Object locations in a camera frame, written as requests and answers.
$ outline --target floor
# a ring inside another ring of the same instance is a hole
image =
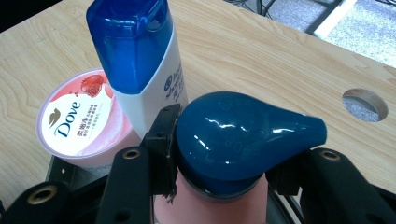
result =
[[[259,12],[258,0],[225,1]],[[271,4],[272,1],[262,0],[263,9],[270,6],[266,17],[313,35],[343,0],[275,0]],[[396,67],[396,6],[388,0],[357,0],[322,39]]]

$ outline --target table hole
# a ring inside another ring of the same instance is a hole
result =
[[[388,115],[385,101],[372,91],[352,89],[343,95],[344,108],[357,119],[378,122]]]

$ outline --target shampoo bottle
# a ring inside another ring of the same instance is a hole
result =
[[[187,105],[166,0],[95,0],[87,23],[115,97],[141,139],[163,107]]]

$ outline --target bottle label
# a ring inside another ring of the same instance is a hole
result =
[[[166,101],[171,102],[179,102],[180,96],[183,97],[184,91],[184,80],[183,80],[183,71],[181,68],[181,63],[178,65],[178,69],[174,74],[170,74],[168,79],[166,79],[165,84],[163,85],[163,90],[165,91],[165,99]]]
[[[111,146],[131,128],[114,104],[103,70],[73,78],[52,94],[44,109],[41,132],[46,144],[66,156],[92,154]]]

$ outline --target dove logo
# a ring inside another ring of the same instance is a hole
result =
[[[60,124],[56,127],[54,134],[60,134],[63,137],[67,137],[70,133],[70,125],[75,121],[77,110],[81,107],[81,104],[77,102],[73,102],[69,113],[67,114],[66,118],[64,119],[64,123]],[[61,112],[55,108],[54,113],[49,116],[49,125],[52,127],[56,123],[56,121],[61,116]]]

